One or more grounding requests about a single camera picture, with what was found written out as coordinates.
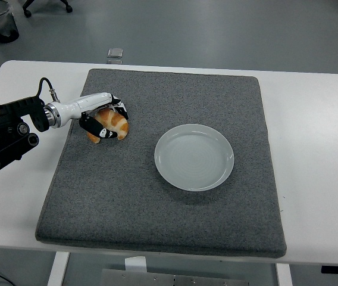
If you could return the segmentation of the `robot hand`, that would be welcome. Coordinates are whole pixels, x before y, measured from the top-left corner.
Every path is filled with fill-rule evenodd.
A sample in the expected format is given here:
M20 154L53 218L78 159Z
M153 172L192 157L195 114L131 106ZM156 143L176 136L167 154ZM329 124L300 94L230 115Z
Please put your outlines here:
M66 104L54 101L46 109L51 114L50 126L60 128L69 120L78 119L93 142L115 137L122 140L129 131L125 105L110 93L90 94Z

